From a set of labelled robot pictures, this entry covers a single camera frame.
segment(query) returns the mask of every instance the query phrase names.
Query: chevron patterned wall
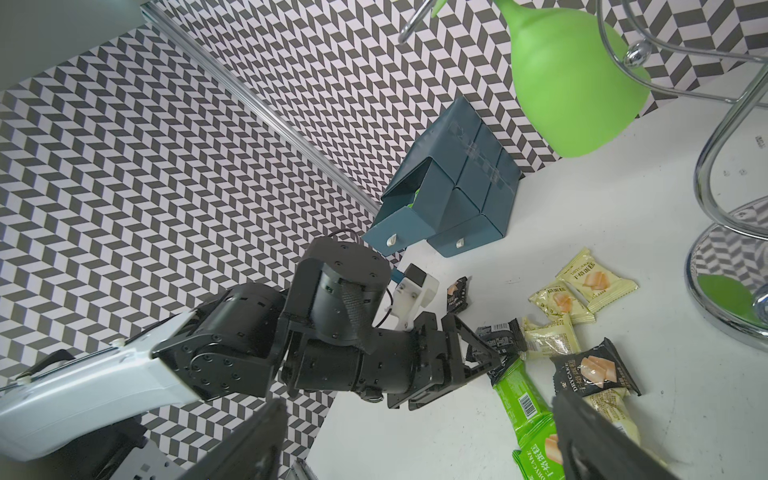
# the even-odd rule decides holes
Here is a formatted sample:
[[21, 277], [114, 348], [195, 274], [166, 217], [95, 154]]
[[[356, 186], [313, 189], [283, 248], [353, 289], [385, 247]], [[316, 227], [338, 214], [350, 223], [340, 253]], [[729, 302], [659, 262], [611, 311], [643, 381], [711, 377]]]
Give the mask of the chevron patterned wall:
[[[0, 170], [0, 385], [219, 289], [287, 287], [314, 237], [372, 219], [149, 28], [0, 92]], [[283, 473], [332, 401], [288, 402]], [[262, 403], [233, 395], [144, 423], [188, 466]]]
[[[594, 2], [526, 5], [594, 13]], [[515, 101], [509, 34], [490, 0], [449, 0], [407, 45], [397, 45], [397, 32], [412, 16], [413, 0], [158, 4], [373, 197], [413, 140], [458, 94], [470, 100], [524, 173], [558, 159]], [[768, 47], [768, 2], [640, 0], [634, 7], [653, 34], [673, 43], [738, 52]], [[609, 25], [631, 30], [618, 0], [604, 11]], [[634, 31], [626, 37], [639, 38]], [[647, 66], [659, 84], [690, 89], [733, 62], [656, 53]], [[667, 99], [655, 94], [644, 112]]]

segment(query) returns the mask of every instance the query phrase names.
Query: table surface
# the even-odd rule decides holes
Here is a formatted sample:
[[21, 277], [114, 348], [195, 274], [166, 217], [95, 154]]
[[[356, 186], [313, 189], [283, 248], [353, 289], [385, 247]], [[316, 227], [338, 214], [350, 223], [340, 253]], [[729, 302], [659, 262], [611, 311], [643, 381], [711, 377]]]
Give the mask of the table surface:
[[[755, 72], [744, 65], [703, 89], [738, 94]], [[768, 472], [768, 354], [707, 323], [683, 281], [688, 250], [710, 224], [694, 199], [694, 165], [726, 110], [713, 102], [673, 101], [599, 151], [522, 180], [504, 239], [447, 259], [421, 242], [400, 264], [404, 270], [415, 263], [440, 281], [426, 308], [438, 318], [445, 314], [445, 288], [471, 277], [471, 305], [461, 318], [473, 329], [524, 315], [544, 323], [528, 297], [583, 246], [609, 270], [635, 280], [637, 292], [576, 333], [585, 349], [613, 340], [643, 391], [627, 399], [643, 446], [680, 478], [764, 478]], [[713, 187], [726, 208], [766, 194], [768, 162], [756, 162], [758, 134], [768, 139], [766, 112], [750, 115], [718, 160]], [[527, 369], [550, 399], [551, 362], [527, 362]], [[319, 480], [509, 480], [522, 478], [511, 456], [517, 447], [484, 377], [414, 412], [339, 393], [308, 463]]]

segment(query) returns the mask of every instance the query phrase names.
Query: cable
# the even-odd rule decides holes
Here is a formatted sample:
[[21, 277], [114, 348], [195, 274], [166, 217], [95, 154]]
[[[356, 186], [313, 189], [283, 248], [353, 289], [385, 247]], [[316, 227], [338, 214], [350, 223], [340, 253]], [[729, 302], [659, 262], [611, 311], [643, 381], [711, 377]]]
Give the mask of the cable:
[[389, 295], [389, 310], [386, 311], [386, 315], [384, 315], [384, 318], [382, 318], [381, 321], [378, 322], [376, 326], [373, 327], [375, 329], [379, 328], [382, 325], [382, 323], [384, 323], [384, 321], [387, 319], [389, 314], [392, 313], [392, 305], [395, 304], [395, 299], [392, 298], [392, 294], [389, 292], [389, 289], [386, 289], [386, 292], [387, 292], [387, 295]]
[[357, 232], [356, 232], [354, 229], [352, 229], [352, 228], [339, 228], [338, 230], [334, 230], [333, 232], [331, 232], [331, 233], [328, 233], [328, 237], [335, 237], [335, 236], [336, 236], [336, 235], [338, 235], [339, 233], [344, 233], [344, 232], [348, 232], [348, 233], [351, 233], [352, 235], [354, 235], [355, 237], [357, 237], [357, 239], [358, 239], [358, 240], [361, 240], [361, 239], [362, 239], [362, 238], [360, 237], [360, 234], [359, 234], [359, 233], [357, 233]]

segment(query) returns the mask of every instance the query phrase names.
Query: teal drawer organizer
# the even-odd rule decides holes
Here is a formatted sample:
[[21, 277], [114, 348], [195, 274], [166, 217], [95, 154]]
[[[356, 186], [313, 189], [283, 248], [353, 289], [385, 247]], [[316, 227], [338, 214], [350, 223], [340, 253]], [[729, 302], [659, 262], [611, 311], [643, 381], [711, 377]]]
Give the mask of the teal drawer organizer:
[[382, 255], [426, 239], [453, 257], [501, 239], [520, 169], [464, 97], [413, 143], [362, 238]]

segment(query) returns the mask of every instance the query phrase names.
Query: cake packet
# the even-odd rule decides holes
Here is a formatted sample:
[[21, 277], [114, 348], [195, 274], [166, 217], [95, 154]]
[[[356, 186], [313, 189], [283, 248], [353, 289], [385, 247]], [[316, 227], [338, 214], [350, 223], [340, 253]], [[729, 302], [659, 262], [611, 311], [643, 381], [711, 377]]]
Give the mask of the cake packet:
[[587, 247], [558, 273], [557, 279], [570, 283], [584, 295], [592, 313], [637, 290], [635, 282], [616, 276], [597, 263]]
[[640, 430], [629, 416], [624, 397], [629, 392], [624, 387], [603, 390], [584, 397], [590, 407], [597, 410], [621, 433], [629, 437], [632, 442], [640, 444]]
[[547, 318], [553, 322], [566, 313], [571, 315], [571, 322], [574, 325], [594, 322], [594, 314], [587, 310], [587, 307], [571, 293], [562, 280], [555, 280], [545, 286], [531, 295], [528, 301], [546, 313]]
[[571, 315], [568, 313], [545, 326], [538, 326], [523, 317], [523, 337], [528, 347], [528, 350], [520, 355], [523, 360], [581, 351], [574, 327], [571, 325]]
[[585, 397], [606, 389], [624, 387], [638, 395], [640, 389], [621, 361], [616, 347], [609, 339], [592, 349], [573, 355], [554, 356], [555, 393], [570, 389]]
[[563, 480], [563, 454], [558, 447], [558, 430], [551, 413], [531, 432], [527, 442], [518, 442], [512, 458], [525, 480]]
[[514, 359], [493, 389], [502, 399], [518, 445], [525, 444], [535, 427], [551, 417], [547, 403], [525, 372], [525, 364], [520, 359]]
[[467, 309], [467, 282], [467, 277], [463, 276], [448, 287], [448, 313], [460, 313]]
[[[475, 335], [480, 340], [486, 342], [491, 348], [499, 352], [502, 355], [517, 355], [520, 352], [524, 352], [525, 339], [523, 338], [523, 332], [520, 330], [520, 324], [518, 319], [513, 319], [511, 322], [497, 323], [495, 325], [480, 326], [475, 329]], [[475, 357], [476, 349], [474, 347], [467, 347], [466, 360], [467, 362], [477, 362]]]

